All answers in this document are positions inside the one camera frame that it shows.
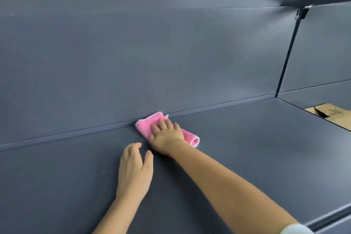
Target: person's right forearm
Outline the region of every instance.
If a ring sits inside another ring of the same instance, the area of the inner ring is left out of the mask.
[[[168,153],[236,234],[279,234],[286,226],[297,223],[251,183],[187,142],[170,145]]]

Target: white sleeve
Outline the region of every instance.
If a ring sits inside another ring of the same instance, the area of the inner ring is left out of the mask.
[[[304,225],[293,224],[284,228],[280,234],[314,234],[314,233]]]

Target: black vertical gap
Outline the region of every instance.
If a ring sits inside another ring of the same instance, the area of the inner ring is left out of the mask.
[[[284,63],[284,66],[283,66],[282,75],[280,76],[278,88],[277,88],[277,91],[275,92],[275,97],[278,96],[278,93],[279,93],[279,91],[280,91],[280,87],[281,87],[282,82],[283,82],[283,78],[284,78],[285,70],[286,70],[286,67],[287,67],[287,63],[288,63],[288,61],[289,61],[289,57],[290,57],[290,53],[291,53],[291,50],[292,50],[292,46],[294,45],[294,41],[295,41],[295,37],[296,37],[296,34],[297,34],[297,30],[299,29],[299,26],[300,26],[301,14],[300,14],[299,12],[300,12],[300,10],[297,11],[297,14],[299,14],[299,16],[298,16],[298,19],[296,20],[294,32],[292,33],[292,38],[291,38],[290,46],[289,46],[289,49],[288,49],[288,51],[287,51],[285,63]]]

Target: pink cloth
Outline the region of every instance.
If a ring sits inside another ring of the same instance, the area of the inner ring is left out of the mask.
[[[144,138],[148,139],[150,134],[154,134],[151,125],[156,124],[159,126],[158,120],[162,118],[166,120],[168,118],[168,115],[164,116],[162,112],[157,112],[155,114],[152,114],[150,117],[147,117],[143,120],[138,120],[138,122],[135,124],[135,127],[137,130],[144,136]],[[196,136],[195,134],[192,134],[186,130],[182,129],[182,134],[184,136],[184,139],[192,146],[196,147],[200,143],[200,138]]]

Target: forearm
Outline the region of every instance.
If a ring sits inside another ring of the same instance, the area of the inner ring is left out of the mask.
[[[170,146],[169,154],[236,234],[279,234],[287,225],[297,223],[251,183],[186,142]]]
[[[126,234],[140,201],[125,196],[115,200],[93,234]]]

